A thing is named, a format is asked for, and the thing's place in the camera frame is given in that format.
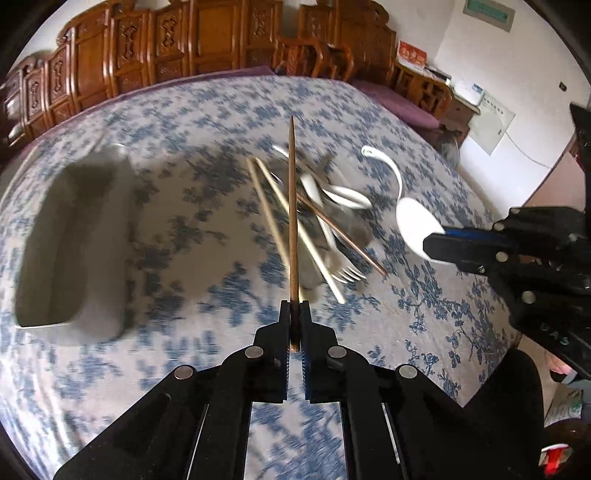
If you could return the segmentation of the person's right hand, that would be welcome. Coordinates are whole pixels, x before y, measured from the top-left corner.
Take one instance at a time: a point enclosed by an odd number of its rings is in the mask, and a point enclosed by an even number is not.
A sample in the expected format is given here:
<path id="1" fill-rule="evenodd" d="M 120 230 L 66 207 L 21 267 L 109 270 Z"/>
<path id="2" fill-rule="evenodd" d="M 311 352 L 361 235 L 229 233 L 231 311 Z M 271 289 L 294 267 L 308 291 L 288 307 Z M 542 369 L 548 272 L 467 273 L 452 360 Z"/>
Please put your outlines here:
<path id="1" fill-rule="evenodd" d="M 559 375 L 569 375 L 573 372 L 573 368 L 570 365 L 549 351 L 545 352 L 545 358 L 547 366 L 551 372 Z"/>

